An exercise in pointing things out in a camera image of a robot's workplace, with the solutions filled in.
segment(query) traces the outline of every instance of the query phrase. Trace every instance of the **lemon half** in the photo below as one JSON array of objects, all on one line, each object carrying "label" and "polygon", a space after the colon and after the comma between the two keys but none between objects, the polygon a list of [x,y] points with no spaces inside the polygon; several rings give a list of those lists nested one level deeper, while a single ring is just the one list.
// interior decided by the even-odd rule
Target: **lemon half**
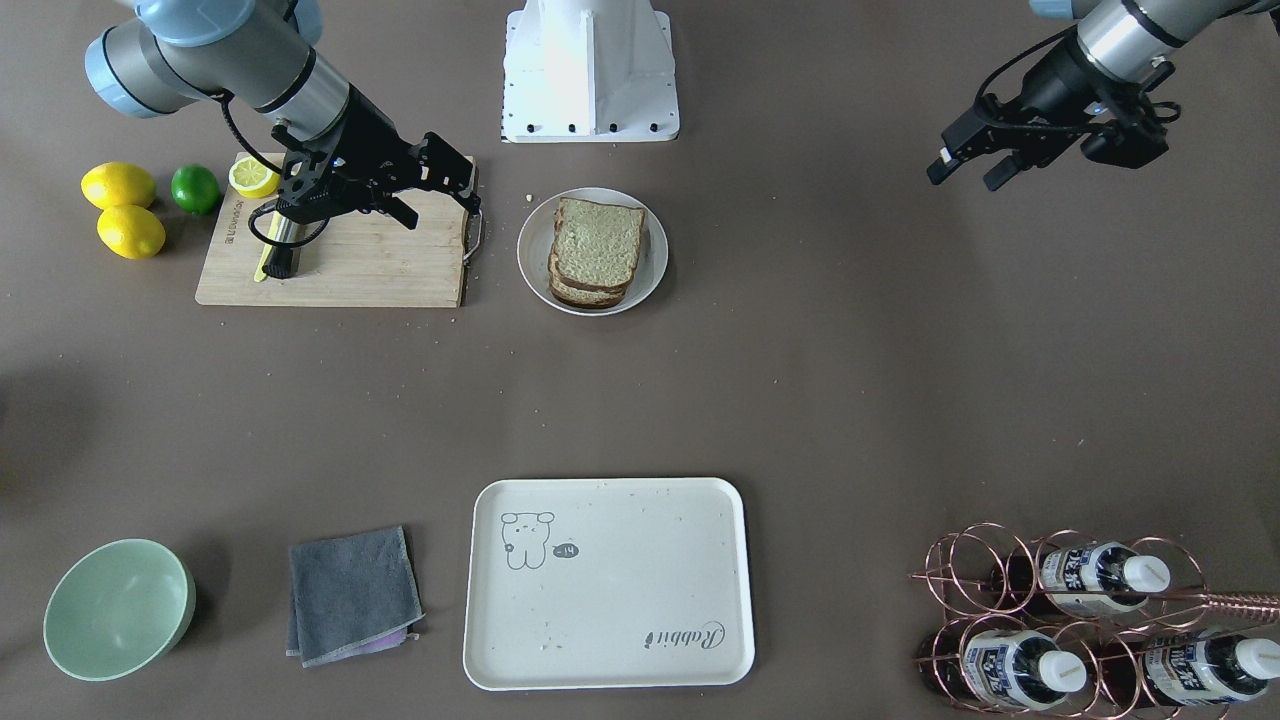
[{"label": "lemon half", "polygon": [[244,197],[266,197],[280,186],[280,176],[253,158],[236,160],[227,181]]}]

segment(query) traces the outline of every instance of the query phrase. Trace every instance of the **gray towel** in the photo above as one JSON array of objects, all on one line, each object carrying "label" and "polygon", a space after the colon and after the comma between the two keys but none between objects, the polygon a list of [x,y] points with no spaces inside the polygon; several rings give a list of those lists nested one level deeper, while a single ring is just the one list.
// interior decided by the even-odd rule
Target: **gray towel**
[{"label": "gray towel", "polygon": [[397,647],[422,619],[401,527],[289,548],[285,655],[303,667]]}]

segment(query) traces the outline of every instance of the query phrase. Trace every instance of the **plastic tray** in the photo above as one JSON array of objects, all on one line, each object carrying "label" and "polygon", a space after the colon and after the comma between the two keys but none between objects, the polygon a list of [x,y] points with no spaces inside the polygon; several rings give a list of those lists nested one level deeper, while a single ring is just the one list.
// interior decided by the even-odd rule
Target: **plastic tray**
[{"label": "plastic tray", "polygon": [[476,500],[462,665],[477,687],[723,685],[754,660],[727,482],[500,480]]}]

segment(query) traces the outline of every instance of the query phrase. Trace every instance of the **sliced bread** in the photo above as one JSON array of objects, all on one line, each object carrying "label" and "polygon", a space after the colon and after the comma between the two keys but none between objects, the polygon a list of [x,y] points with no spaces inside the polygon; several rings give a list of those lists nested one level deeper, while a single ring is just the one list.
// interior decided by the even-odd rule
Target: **sliced bread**
[{"label": "sliced bread", "polygon": [[644,219],[643,208],[561,197],[548,259],[553,281],[593,293],[626,293],[640,260]]},{"label": "sliced bread", "polygon": [[571,305],[573,307],[581,307],[584,310],[603,310],[605,307],[613,307],[622,301],[626,296],[623,292],[600,292],[594,290],[579,290],[576,287],[568,287],[562,283],[554,274],[552,274],[552,295],[564,305]]}]

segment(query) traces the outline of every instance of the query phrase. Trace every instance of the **bottle cap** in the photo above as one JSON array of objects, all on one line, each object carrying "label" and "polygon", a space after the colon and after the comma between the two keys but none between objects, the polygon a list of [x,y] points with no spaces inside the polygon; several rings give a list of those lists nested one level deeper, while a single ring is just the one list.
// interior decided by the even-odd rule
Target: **bottle cap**
[{"label": "bottle cap", "polygon": [[1169,565],[1155,555],[1134,555],[1124,561],[1120,570],[1124,582],[1137,592],[1164,592],[1169,589]]},{"label": "bottle cap", "polygon": [[1051,650],[1042,655],[1037,670],[1039,670],[1041,682],[1048,689],[1060,693],[1074,693],[1083,688],[1084,682],[1088,679],[1084,662],[1070,652],[1061,650]]},{"label": "bottle cap", "polygon": [[1265,638],[1249,638],[1235,644],[1235,660],[1240,669],[1260,680],[1280,678],[1280,643]]}]

